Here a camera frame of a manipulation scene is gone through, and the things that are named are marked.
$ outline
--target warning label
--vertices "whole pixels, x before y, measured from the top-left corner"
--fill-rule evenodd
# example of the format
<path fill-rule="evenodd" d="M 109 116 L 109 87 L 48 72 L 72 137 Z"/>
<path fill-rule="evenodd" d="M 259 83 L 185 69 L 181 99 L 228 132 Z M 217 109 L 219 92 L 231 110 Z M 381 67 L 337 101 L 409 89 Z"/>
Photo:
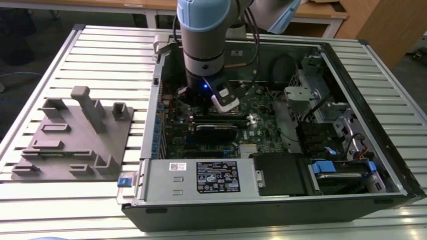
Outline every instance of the warning label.
<path fill-rule="evenodd" d="M 237 162 L 196 163 L 197 192 L 201 194 L 240 192 Z"/>

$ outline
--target metal bracket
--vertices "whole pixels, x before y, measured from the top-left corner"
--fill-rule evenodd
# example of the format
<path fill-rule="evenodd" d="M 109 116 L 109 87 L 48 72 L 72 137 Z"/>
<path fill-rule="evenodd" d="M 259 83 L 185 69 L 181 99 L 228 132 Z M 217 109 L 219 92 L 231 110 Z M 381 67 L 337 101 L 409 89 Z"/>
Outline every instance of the metal bracket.
<path fill-rule="evenodd" d="M 264 173 L 263 170 L 256 170 L 255 171 L 255 179 L 256 179 L 256 185 L 257 188 L 264 188 L 265 187 L 265 181 L 264 181 Z"/>
<path fill-rule="evenodd" d="M 152 43 L 152 48 L 153 48 L 153 53 L 154 54 L 162 54 L 166 50 L 169 50 L 169 35 L 168 34 L 157 34 L 153 37 L 153 43 Z"/>

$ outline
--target aluminum extrusion table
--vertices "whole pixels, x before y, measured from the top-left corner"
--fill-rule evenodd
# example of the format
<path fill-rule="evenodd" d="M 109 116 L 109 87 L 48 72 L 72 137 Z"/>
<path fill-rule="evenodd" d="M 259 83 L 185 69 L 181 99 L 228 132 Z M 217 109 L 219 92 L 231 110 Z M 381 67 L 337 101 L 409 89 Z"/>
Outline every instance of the aluminum extrusion table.
<path fill-rule="evenodd" d="M 85 26 L 72 30 L 0 145 L 0 239 L 413 239 L 427 237 L 427 200 L 347 223 L 212 231 L 140 232 L 116 202 L 116 182 L 14 183 L 13 165 L 44 113 L 44 98 L 90 88 L 102 106 L 134 108 L 121 171 L 137 170 L 154 62 L 153 39 L 169 30 Z M 420 183 L 427 188 L 427 116 L 368 45 L 356 40 L 263 35 L 263 39 L 328 42 Z M 68 105 L 77 105 L 70 98 Z M 126 188 L 124 196 L 132 197 Z"/>

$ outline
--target gray block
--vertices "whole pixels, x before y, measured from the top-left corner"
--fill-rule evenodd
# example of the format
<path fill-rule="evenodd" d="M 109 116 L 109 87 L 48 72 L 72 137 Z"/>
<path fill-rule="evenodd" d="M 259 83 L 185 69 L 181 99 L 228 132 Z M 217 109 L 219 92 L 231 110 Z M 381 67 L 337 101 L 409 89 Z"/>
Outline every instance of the gray block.
<path fill-rule="evenodd" d="M 74 176 L 88 176 L 93 174 L 93 170 L 88 164 L 69 164 L 68 172 Z"/>
<path fill-rule="evenodd" d="M 116 121 L 128 121 L 130 119 L 126 104 L 124 102 L 114 102 L 110 112 Z"/>
<path fill-rule="evenodd" d="M 109 156 L 106 161 L 104 161 L 101 156 L 97 155 L 93 167 L 101 175 L 113 175 L 120 173 L 120 166 L 117 165 L 112 156 Z"/>
<path fill-rule="evenodd" d="M 61 149 L 64 143 L 61 140 L 34 140 L 30 146 L 33 149 Z"/>
<path fill-rule="evenodd" d="M 74 96 L 82 99 L 80 104 L 90 113 L 80 106 L 65 106 L 60 99 L 46 99 L 42 106 L 49 117 L 42 119 L 21 152 L 22 158 L 12 170 L 13 180 L 117 180 L 133 108 L 124 103 L 102 107 L 98 100 L 86 99 L 88 88 L 77 90 Z M 104 125 L 102 132 L 93 128 L 92 113 Z"/>
<path fill-rule="evenodd" d="M 66 123 L 45 124 L 41 126 L 41 131 L 45 133 L 62 133 L 69 132 L 70 127 Z"/>
<path fill-rule="evenodd" d="M 70 91 L 70 98 L 76 100 L 81 107 L 81 112 L 90 123 L 96 133 L 105 131 L 105 124 L 102 122 L 102 116 L 98 113 L 94 104 L 101 104 L 98 101 L 94 102 L 89 97 L 90 89 L 86 86 L 74 86 Z"/>
<path fill-rule="evenodd" d="M 13 173 L 18 176 L 37 176 L 40 169 L 34 165 L 16 165 L 12 169 Z"/>
<path fill-rule="evenodd" d="M 64 109 L 66 109 L 66 105 L 60 98 L 48 98 L 40 108 L 45 116 L 52 120 L 62 118 L 60 110 Z"/>

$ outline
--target wooden desk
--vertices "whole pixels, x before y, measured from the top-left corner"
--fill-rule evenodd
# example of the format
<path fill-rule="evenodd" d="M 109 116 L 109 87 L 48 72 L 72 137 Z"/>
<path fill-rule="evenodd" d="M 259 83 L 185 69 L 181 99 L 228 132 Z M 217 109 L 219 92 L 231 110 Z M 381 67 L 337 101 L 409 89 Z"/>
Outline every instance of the wooden desk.
<path fill-rule="evenodd" d="M 145 8 L 176 11 L 177 0 L 146 0 Z M 347 19 L 345 12 L 336 12 L 331 4 L 307 2 L 296 10 L 295 17 L 319 19 Z"/>
<path fill-rule="evenodd" d="M 177 0 L 146 0 L 146 9 L 154 11 L 154 15 L 176 15 Z M 323 38 L 333 38 L 343 20 L 348 19 L 347 12 L 336 12 L 328 3 L 307 2 L 296 10 L 291 22 L 304 24 L 327 25 Z"/>
<path fill-rule="evenodd" d="M 157 15 L 176 15 L 177 0 L 0 0 L 0 7 L 61 11 L 144 14 L 148 28 L 156 29 Z M 348 18 L 327 3 L 307 2 L 297 8 L 293 23 L 327 25 L 324 38 L 333 38 Z"/>

